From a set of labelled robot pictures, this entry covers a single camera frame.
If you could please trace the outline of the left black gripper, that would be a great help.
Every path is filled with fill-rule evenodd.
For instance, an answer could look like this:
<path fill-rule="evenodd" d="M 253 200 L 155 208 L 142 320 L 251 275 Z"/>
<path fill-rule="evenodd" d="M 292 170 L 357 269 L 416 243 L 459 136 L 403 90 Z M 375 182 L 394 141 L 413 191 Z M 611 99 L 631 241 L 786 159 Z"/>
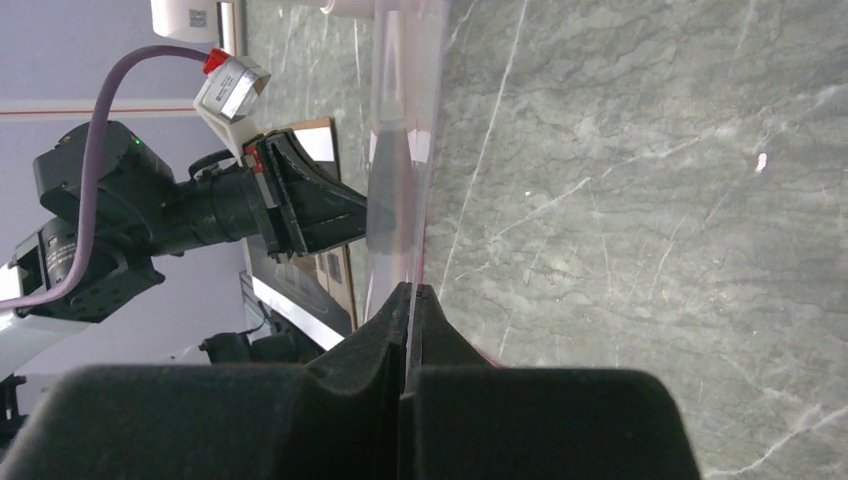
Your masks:
<path fill-rule="evenodd" d="M 77 126 L 33 161 L 40 204 L 54 216 L 16 248 L 13 265 L 25 296 L 47 293 L 69 276 L 88 131 L 88 124 Z M 321 168 L 293 130 L 261 139 L 268 209 L 252 170 L 239 164 L 218 168 L 231 156 L 220 150 L 196 161 L 190 179 L 178 183 L 138 136 L 120 122 L 109 122 L 86 272 L 62 297 L 16 307 L 14 313 L 100 323 L 164 282 L 155 257 L 257 235 L 271 256 L 290 258 L 365 237 L 366 197 Z"/>

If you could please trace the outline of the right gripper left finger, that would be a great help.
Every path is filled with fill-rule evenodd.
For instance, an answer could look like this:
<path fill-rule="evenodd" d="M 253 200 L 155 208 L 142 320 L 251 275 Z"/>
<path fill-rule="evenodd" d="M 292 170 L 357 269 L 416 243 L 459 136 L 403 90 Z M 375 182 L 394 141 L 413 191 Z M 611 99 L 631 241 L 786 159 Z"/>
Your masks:
<path fill-rule="evenodd" d="M 5 479 L 392 479 L 412 287 L 305 365 L 94 366 L 62 377 Z"/>

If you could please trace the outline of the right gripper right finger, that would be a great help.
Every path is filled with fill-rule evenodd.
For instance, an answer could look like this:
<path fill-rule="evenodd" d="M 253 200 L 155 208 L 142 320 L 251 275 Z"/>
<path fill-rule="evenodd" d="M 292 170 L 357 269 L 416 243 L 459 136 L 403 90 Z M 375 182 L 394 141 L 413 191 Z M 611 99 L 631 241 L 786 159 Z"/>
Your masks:
<path fill-rule="evenodd" d="M 408 284 L 397 288 L 405 331 Z M 613 367 L 425 364 L 404 372 L 401 479 L 697 479 L 679 408 Z"/>

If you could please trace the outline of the photo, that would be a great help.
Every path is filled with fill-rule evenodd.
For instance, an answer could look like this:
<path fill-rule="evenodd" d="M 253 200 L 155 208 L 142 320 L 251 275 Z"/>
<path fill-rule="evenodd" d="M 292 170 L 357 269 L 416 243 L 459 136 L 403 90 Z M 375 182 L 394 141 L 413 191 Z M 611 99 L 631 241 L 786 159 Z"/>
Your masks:
<path fill-rule="evenodd" d="M 275 260 L 259 236 L 243 241 L 241 275 L 249 324 L 265 319 L 274 333 L 290 332 L 323 353 L 357 329 L 350 251 L 338 247 L 305 257 Z"/>

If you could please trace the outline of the clear glass pane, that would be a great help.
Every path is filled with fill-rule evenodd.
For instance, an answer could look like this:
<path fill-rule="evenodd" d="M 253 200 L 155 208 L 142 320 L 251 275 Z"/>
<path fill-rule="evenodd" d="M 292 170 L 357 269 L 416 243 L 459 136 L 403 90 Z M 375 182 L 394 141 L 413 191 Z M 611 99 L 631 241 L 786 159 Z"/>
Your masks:
<path fill-rule="evenodd" d="M 448 1 L 378 1 L 367 180 L 366 310 L 423 282 L 426 214 L 441 101 Z"/>

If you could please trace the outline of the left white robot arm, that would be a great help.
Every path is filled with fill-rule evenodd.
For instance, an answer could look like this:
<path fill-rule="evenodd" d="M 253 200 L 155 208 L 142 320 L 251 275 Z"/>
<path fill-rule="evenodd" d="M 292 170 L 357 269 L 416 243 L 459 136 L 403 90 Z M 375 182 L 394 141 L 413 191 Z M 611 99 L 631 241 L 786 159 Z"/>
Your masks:
<path fill-rule="evenodd" d="M 2 309 L 3 381 L 163 283 L 157 257 L 256 237 L 270 257 L 289 259 L 332 251 L 365 234 L 366 199 L 339 177 L 330 118 L 252 135 L 238 154 L 222 149 L 195 161 L 184 182 L 139 136 L 111 121 L 93 247 L 82 279 L 71 284 L 88 133 L 87 125 L 74 128 L 34 162 L 39 199 L 52 218 L 3 265 L 1 298 L 45 293 L 49 300 Z"/>

